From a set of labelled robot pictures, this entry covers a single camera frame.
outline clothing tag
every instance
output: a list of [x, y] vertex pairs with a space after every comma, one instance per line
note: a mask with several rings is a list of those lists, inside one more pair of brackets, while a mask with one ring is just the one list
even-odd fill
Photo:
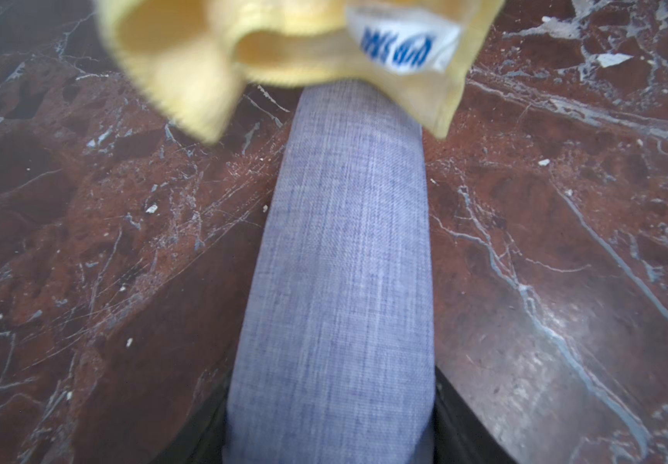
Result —
[[360, 50], [394, 74], [444, 73], [460, 42], [459, 24], [424, 8], [367, 5], [347, 7], [346, 14]]

